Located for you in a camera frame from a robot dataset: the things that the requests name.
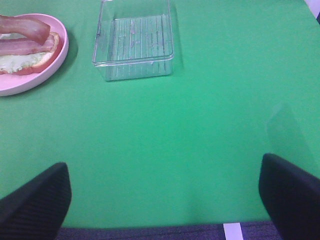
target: green surface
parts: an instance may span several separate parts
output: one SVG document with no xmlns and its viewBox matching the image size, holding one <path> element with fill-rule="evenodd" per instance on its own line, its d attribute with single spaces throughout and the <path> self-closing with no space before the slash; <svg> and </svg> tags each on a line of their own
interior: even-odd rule
<svg viewBox="0 0 320 240">
<path fill-rule="evenodd" d="M 0 98 L 0 197 L 65 161 L 66 227 L 226 223 L 268 219 L 264 153 L 320 176 L 320 27 L 303 0 L 175 0 L 174 74 L 120 82 L 91 63 L 99 8 L 1 0 L 60 19 L 70 48 L 45 83 Z"/>
</svg>

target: purple carpet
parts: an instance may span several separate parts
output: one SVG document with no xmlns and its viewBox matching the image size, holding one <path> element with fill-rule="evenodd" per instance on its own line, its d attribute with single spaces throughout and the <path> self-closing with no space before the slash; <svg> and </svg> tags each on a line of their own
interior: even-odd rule
<svg viewBox="0 0 320 240">
<path fill-rule="evenodd" d="M 270 221 L 241 223 L 243 240 L 281 240 Z M 223 224 L 121 229 L 61 228 L 56 240 L 226 240 Z"/>
</svg>

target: bacon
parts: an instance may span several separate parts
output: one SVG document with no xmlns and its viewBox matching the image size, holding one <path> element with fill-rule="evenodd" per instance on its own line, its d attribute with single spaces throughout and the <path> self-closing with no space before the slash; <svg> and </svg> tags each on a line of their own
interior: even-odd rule
<svg viewBox="0 0 320 240">
<path fill-rule="evenodd" d="M 28 38 L 0 39 L 0 56 L 28 55 L 50 51 L 55 44 L 53 35 L 49 35 L 43 45 Z"/>
<path fill-rule="evenodd" d="M 31 17 L 0 15 L 0 34 L 12 33 L 22 34 L 43 45 L 50 34 L 50 26 Z"/>
</svg>

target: clear plastic container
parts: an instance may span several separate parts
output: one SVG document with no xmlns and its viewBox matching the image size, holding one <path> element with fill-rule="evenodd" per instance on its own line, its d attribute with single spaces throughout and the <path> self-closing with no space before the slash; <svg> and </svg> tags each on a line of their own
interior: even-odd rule
<svg viewBox="0 0 320 240">
<path fill-rule="evenodd" d="M 107 81 L 169 75 L 174 45 L 169 0 L 103 0 L 92 63 Z"/>
</svg>

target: table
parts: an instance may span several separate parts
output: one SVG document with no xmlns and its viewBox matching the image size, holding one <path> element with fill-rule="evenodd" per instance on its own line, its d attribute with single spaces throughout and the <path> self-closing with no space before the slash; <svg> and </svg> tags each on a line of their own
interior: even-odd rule
<svg viewBox="0 0 320 240">
<path fill-rule="evenodd" d="M 68 30 L 61 68 L 0 98 L 0 197 L 68 164 L 65 227 L 269 219 L 273 152 L 320 176 L 320 28 L 303 0 L 174 0 L 174 73 L 105 82 L 92 63 L 99 0 L 2 0 Z"/>
</svg>

